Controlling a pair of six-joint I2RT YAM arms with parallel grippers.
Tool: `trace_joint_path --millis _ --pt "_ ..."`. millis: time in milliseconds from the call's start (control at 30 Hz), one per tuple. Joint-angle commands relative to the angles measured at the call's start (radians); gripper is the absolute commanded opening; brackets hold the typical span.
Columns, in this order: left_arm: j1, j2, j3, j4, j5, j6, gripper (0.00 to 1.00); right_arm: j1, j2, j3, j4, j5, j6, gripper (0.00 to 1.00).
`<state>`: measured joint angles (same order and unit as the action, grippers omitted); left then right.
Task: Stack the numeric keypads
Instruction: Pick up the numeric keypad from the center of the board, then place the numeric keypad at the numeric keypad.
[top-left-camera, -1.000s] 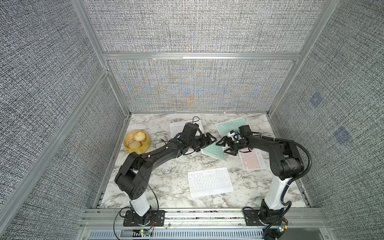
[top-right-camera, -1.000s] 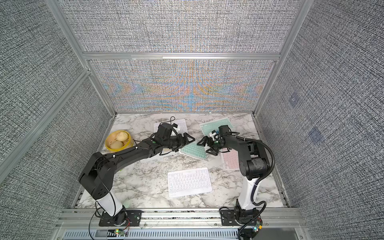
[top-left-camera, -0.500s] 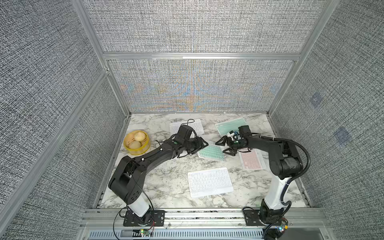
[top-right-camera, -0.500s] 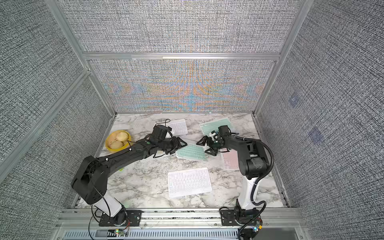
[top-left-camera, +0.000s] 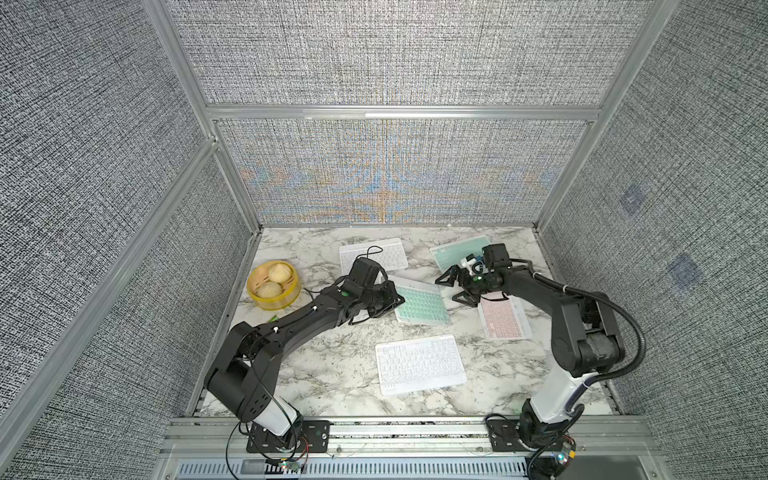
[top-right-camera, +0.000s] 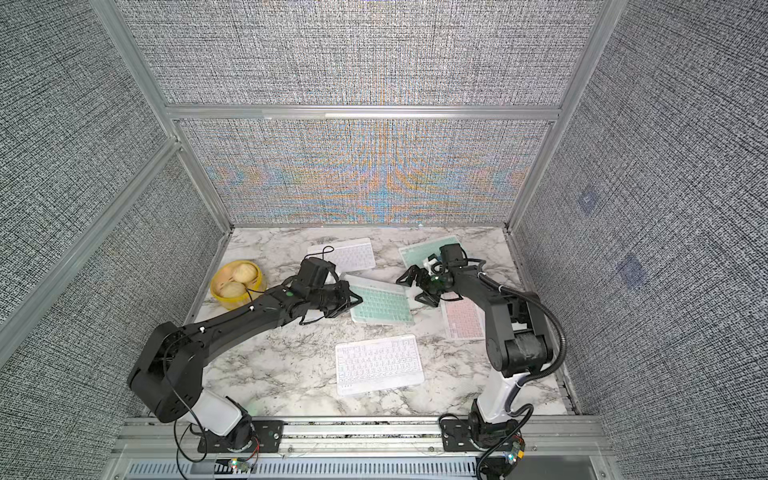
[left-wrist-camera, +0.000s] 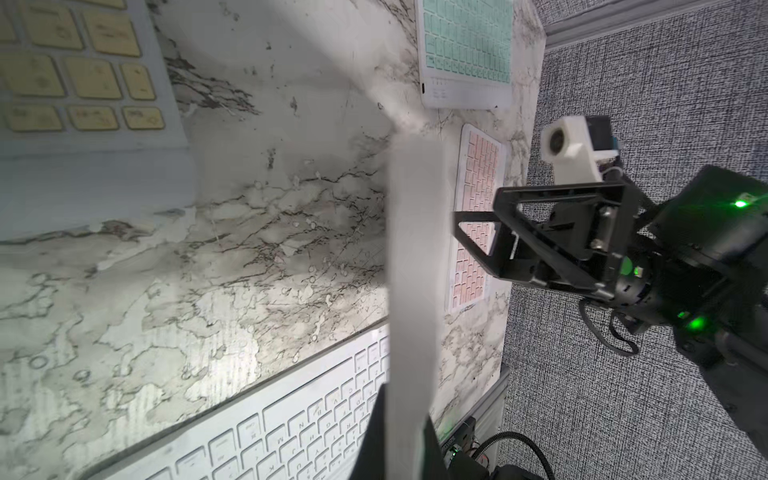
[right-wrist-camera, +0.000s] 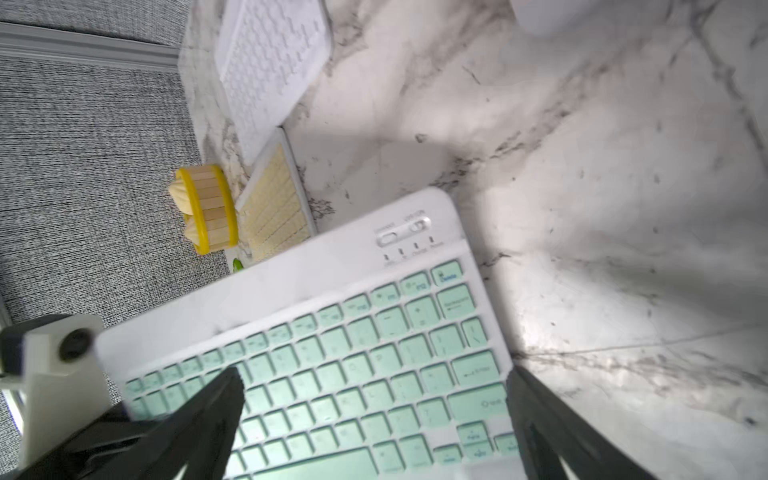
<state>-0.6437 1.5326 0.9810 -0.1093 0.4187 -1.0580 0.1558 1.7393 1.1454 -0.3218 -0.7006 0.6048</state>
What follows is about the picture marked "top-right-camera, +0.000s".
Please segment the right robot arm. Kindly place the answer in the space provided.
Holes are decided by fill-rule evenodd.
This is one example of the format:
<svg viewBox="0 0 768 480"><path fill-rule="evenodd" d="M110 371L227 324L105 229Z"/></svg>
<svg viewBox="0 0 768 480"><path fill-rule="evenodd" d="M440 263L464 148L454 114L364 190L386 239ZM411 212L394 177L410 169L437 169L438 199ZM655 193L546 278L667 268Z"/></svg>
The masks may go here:
<svg viewBox="0 0 768 480"><path fill-rule="evenodd" d="M513 403L523 387L554 373L563 363L565 337L551 336L550 329L559 323L538 297L493 280L475 265L442 266L435 273L413 265L396 283L418 287L415 300L424 305L437 307L447 300L446 294L454 293L484 313L484 342L493 373L473 407L483 423L515 417Z"/></svg>

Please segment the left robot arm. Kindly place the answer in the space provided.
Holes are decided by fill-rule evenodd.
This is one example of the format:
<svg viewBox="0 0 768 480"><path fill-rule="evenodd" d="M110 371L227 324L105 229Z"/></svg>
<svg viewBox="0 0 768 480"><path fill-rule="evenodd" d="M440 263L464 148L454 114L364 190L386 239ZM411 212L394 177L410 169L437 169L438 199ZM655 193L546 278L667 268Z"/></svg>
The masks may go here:
<svg viewBox="0 0 768 480"><path fill-rule="evenodd" d="M139 354L128 387L158 420L173 422L199 400L203 370L221 354L302 319L310 310L334 318L362 302L346 280L316 288L280 285L207 321L182 327L165 322L155 328Z"/></svg>

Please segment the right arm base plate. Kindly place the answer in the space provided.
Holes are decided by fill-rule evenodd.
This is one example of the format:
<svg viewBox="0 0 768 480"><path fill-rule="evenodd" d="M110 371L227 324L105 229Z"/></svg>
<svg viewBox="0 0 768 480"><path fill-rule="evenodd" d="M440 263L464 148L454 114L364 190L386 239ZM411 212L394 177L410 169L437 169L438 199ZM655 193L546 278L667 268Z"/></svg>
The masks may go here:
<svg viewBox="0 0 768 480"><path fill-rule="evenodd" d="M480 452L489 449L495 441L476 434L465 418L443 414L437 419L445 452Z"/></svg>

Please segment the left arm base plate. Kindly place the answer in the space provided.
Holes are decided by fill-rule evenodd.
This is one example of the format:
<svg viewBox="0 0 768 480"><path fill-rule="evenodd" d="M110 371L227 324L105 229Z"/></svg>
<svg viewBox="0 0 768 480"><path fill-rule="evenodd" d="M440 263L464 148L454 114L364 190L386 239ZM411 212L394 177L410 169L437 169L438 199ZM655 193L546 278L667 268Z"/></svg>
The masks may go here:
<svg viewBox="0 0 768 480"><path fill-rule="evenodd" d="M281 420L241 420L225 436L206 431L197 445L198 453L277 453L285 423Z"/></svg>

